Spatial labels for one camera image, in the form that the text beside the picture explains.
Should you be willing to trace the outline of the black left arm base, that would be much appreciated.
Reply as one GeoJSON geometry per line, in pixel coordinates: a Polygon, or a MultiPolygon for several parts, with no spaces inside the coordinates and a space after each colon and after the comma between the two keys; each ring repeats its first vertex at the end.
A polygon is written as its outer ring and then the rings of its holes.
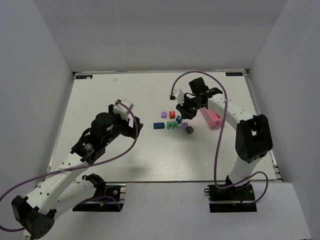
{"type": "Polygon", "coordinates": [[[77,204],[73,212],[119,213],[126,198],[125,183],[107,183],[104,194],[98,193],[91,200],[77,204]]]}

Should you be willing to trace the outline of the dark blue printed cube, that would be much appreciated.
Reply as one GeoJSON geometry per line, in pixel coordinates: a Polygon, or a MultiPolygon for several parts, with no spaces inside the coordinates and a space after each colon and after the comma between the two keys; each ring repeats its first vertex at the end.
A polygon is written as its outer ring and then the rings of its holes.
{"type": "Polygon", "coordinates": [[[176,117],[176,121],[178,122],[178,124],[181,124],[182,123],[182,117],[180,115],[178,115],[176,117]]]}

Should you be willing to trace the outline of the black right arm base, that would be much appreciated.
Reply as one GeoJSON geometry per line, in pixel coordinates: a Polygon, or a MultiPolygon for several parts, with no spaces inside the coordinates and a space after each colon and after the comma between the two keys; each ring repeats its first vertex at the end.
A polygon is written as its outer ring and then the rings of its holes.
{"type": "Polygon", "coordinates": [[[254,213],[257,212],[253,186],[249,183],[240,187],[219,189],[214,184],[204,189],[208,195],[211,213],[254,213]]]}

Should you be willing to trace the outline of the green hospital arch block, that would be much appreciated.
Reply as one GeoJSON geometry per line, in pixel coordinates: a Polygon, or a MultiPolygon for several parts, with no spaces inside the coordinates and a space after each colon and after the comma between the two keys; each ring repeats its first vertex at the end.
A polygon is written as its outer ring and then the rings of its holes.
{"type": "Polygon", "coordinates": [[[178,121],[167,121],[166,122],[167,129],[177,129],[179,127],[178,121]]]}

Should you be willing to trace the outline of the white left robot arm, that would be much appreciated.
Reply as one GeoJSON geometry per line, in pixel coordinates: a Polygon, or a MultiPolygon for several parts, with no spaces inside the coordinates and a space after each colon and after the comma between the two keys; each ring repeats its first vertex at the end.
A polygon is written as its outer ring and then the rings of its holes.
{"type": "Polygon", "coordinates": [[[118,136],[137,140],[143,124],[132,109],[133,104],[125,99],[109,105],[108,112],[95,117],[57,170],[26,196],[12,200],[15,219],[35,240],[44,237],[58,217],[79,202],[106,196],[105,181],[94,173],[83,176],[76,191],[64,192],[87,168],[97,166],[97,160],[118,136]]]}

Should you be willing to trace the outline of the red cube block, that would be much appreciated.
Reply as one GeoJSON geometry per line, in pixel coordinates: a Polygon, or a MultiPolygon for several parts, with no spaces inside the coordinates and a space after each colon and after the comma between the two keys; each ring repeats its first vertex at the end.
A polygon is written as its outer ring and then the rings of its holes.
{"type": "Polygon", "coordinates": [[[169,118],[170,119],[175,119],[176,118],[176,112],[175,111],[170,111],[169,112],[169,118]]]}

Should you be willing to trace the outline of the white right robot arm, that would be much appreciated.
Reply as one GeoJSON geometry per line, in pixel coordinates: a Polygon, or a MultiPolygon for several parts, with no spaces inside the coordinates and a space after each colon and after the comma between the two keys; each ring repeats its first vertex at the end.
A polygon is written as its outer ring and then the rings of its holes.
{"type": "Polygon", "coordinates": [[[222,117],[222,125],[228,123],[235,130],[237,159],[224,188],[245,185],[255,176],[253,170],[260,159],[273,148],[268,118],[238,107],[228,98],[223,86],[209,88],[201,77],[190,81],[189,86],[191,97],[179,88],[172,88],[170,99],[177,100],[176,109],[184,120],[192,120],[198,110],[206,108],[222,117]]]}

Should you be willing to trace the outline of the dark blue rectangular block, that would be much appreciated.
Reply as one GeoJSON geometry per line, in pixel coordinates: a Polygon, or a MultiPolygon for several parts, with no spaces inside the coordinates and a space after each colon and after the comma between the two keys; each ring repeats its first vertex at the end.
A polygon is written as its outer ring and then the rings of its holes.
{"type": "Polygon", "coordinates": [[[153,128],[155,130],[164,129],[165,128],[165,123],[164,122],[154,122],[153,123],[153,128]]]}

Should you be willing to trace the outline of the pink plastic box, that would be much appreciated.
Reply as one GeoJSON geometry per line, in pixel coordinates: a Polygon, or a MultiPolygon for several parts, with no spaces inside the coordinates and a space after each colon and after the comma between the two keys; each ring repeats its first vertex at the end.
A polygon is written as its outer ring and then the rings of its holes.
{"type": "Polygon", "coordinates": [[[200,112],[210,129],[216,129],[221,126],[222,117],[220,115],[205,107],[201,108],[200,112]]]}

